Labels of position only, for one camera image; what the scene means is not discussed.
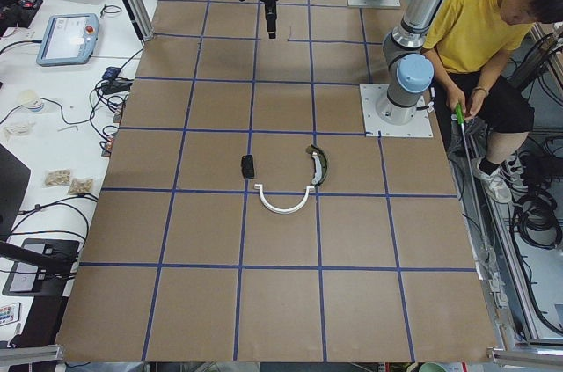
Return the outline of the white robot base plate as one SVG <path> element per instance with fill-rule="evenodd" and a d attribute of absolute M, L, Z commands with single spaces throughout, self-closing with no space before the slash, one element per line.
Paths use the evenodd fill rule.
<path fill-rule="evenodd" d="M 368 137 L 433 138 L 424 95 L 416 106 L 397 107 L 387 98 L 387 84 L 360 84 L 364 134 Z"/>

